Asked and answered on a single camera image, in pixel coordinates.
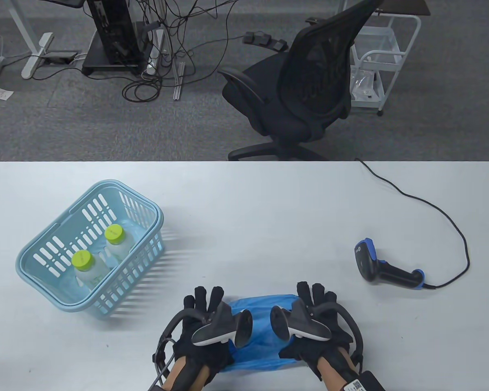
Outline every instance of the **plastic bottle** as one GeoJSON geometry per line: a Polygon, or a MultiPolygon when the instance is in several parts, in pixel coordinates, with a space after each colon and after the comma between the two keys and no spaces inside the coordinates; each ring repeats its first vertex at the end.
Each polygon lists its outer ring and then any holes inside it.
{"type": "Polygon", "coordinates": [[[122,262],[134,246],[134,238],[119,224],[112,224],[105,230],[107,248],[118,262],[122,262]]]}
{"type": "Polygon", "coordinates": [[[101,259],[96,259],[87,250],[77,251],[73,255],[71,263],[75,267],[77,278],[90,290],[101,283],[110,272],[110,269],[101,259]]]}

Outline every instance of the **human hand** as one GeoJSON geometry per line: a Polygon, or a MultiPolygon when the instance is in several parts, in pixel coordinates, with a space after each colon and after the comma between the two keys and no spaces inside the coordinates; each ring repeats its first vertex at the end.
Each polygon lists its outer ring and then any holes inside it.
{"type": "MultiPolygon", "coordinates": [[[[310,287],[306,281],[297,284],[297,294],[302,299],[306,307],[315,307],[325,302],[337,302],[337,295],[334,292],[324,292],[324,286],[320,283],[315,283],[312,286],[313,300],[310,293],[310,287]]],[[[349,352],[349,345],[353,342],[353,338],[347,332],[342,330],[338,325],[337,311],[328,310],[313,317],[316,320],[330,329],[332,338],[328,341],[317,341],[308,338],[295,337],[291,344],[283,348],[279,352],[279,358],[304,360],[308,367],[321,378],[321,373],[317,368],[319,358],[323,357],[328,363],[338,372],[351,371],[347,360],[338,348],[343,348],[345,352],[349,352]]]]}
{"type": "MultiPolygon", "coordinates": [[[[216,286],[212,289],[208,309],[207,290],[202,286],[198,286],[194,289],[194,295],[195,297],[191,294],[185,296],[183,300],[185,309],[195,308],[198,311],[210,314],[215,312],[217,306],[221,303],[222,297],[224,296],[224,290],[220,286],[216,286]]],[[[185,373],[181,371],[182,376],[188,376],[188,379],[181,379],[185,384],[190,383],[190,380],[193,382],[204,366],[208,367],[210,371],[205,383],[209,384],[218,372],[233,363],[228,342],[206,346],[195,346],[192,343],[192,335],[202,326],[202,322],[198,319],[183,319],[183,332],[173,347],[174,359],[176,361],[181,357],[185,357],[186,359],[185,369],[188,370],[185,373]]]]}

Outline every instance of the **light blue plastic basket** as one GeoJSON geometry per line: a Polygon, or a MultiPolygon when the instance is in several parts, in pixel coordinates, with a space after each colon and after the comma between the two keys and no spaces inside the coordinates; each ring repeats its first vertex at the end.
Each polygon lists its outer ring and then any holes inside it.
{"type": "Polygon", "coordinates": [[[164,251],[163,212],[155,203],[116,180],[91,187],[18,255],[19,276],[66,312],[110,315],[164,251]],[[106,249],[105,229],[118,223],[135,246],[119,265],[106,249]],[[81,249],[114,268],[91,292],[80,284],[71,258],[81,249]]]}

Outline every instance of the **cart wheel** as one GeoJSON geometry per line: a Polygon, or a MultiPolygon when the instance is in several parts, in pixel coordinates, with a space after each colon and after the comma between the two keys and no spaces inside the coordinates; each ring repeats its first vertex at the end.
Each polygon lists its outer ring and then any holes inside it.
{"type": "Polygon", "coordinates": [[[92,71],[93,71],[92,68],[82,67],[82,74],[85,76],[90,76],[92,71]]]}

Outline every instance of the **paper on floor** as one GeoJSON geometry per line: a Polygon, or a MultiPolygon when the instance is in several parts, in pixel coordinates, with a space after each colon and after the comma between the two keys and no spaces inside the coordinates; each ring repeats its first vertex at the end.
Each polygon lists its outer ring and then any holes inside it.
{"type": "Polygon", "coordinates": [[[2,88],[0,88],[0,99],[3,101],[6,101],[7,99],[9,99],[11,97],[11,95],[13,95],[13,92],[14,91],[7,91],[7,90],[3,90],[2,88]]]}

